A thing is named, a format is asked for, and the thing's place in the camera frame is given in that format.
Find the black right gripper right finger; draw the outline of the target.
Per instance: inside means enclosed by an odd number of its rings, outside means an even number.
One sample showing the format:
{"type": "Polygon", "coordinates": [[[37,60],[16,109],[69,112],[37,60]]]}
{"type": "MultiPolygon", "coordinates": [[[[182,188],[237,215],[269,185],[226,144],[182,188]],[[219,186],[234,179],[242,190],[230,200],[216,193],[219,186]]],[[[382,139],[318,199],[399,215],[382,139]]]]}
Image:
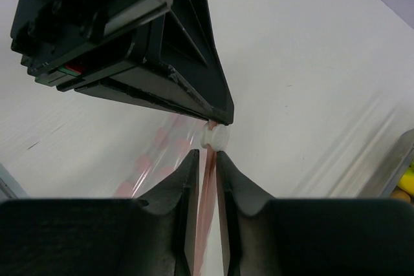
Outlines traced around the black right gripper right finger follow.
{"type": "Polygon", "coordinates": [[[413,207],[388,198],[275,198],[217,154],[225,275],[412,275],[413,207]]]}

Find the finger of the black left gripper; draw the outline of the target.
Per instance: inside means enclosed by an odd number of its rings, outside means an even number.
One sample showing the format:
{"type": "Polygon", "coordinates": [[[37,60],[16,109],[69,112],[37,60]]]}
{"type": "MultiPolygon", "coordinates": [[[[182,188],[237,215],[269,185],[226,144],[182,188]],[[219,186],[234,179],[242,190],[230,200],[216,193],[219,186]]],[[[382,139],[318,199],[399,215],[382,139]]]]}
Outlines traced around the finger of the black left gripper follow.
{"type": "Polygon", "coordinates": [[[213,119],[213,111],[207,101],[177,75],[115,75],[89,81],[75,78],[74,90],[97,98],[176,112],[202,120],[213,119]]]}
{"type": "Polygon", "coordinates": [[[216,50],[208,0],[173,0],[171,9],[150,23],[144,76],[177,75],[213,111],[213,121],[231,124],[234,103],[216,50]]]}

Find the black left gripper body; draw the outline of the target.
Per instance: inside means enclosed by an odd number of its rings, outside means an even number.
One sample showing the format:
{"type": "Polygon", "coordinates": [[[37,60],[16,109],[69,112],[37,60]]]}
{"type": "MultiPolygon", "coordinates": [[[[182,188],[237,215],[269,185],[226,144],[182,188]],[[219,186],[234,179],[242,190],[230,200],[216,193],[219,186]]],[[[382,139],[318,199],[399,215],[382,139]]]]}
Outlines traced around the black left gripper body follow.
{"type": "Polygon", "coordinates": [[[118,59],[132,29],[173,0],[19,0],[11,49],[36,82],[75,87],[118,59]]]}

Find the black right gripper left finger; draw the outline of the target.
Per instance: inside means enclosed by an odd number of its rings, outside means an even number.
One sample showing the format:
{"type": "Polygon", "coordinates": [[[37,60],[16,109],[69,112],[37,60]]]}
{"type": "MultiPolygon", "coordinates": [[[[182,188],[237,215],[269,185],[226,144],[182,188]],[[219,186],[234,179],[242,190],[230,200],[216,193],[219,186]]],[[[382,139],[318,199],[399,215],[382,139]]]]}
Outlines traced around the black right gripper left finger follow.
{"type": "Polygon", "coordinates": [[[191,275],[199,152],[138,198],[1,202],[2,275],[191,275]]]}

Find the clear red-dotted zip bag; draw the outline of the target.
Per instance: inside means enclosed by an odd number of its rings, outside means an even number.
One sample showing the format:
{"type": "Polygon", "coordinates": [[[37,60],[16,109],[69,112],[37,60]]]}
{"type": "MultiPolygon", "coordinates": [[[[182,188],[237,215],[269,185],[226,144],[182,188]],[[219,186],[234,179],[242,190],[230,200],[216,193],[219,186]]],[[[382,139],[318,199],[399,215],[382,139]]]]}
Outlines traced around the clear red-dotted zip bag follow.
{"type": "MultiPolygon", "coordinates": [[[[173,158],[175,164],[174,164],[173,168],[168,169],[165,173],[163,173],[162,180],[165,179],[166,177],[168,177],[172,172],[174,172],[178,168],[178,166],[181,164],[183,159],[185,159],[185,157],[188,155],[188,153],[192,150],[193,149],[190,147],[190,144],[188,142],[180,142],[177,146],[177,155],[175,155],[174,158],[173,158]]],[[[217,177],[214,179],[214,184],[217,186],[217,177]]],[[[10,189],[9,187],[7,187],[5,184],[1,185],[1,190],[4,194],[4,199],[2,199],[2,201],[9,200],[9,199],[27,199],[23,195],[20,195],[18,192],[16,192],[16,191],[10,189]]],[[[135,196],[134,194],[132,194],[131,189],[127,188],[125,193],[120,198],[121,199],[130,199],[130,198],[138,198],[140,196],[141,195],[135,196]]],[[[196,220],[197,220],[196,221],[196,229],[197,229],[197,227],[199,225],[199,221],[202,220],[202,213],[201,213],[201,209],[199,207],[198,201],[197,201],[197,218],[196,218],[196,220]]],[[[198,255],[200,255],[201,252],[202,252],[202,248],[196,244],[196,241],[197,241],[197,234],[195,232],[195,257],[194,257],[193,273],[191,275],[198,275],[199,274],[199,271],[195,269],[195,263],[196,263],[196,257],[198,255]]]]}

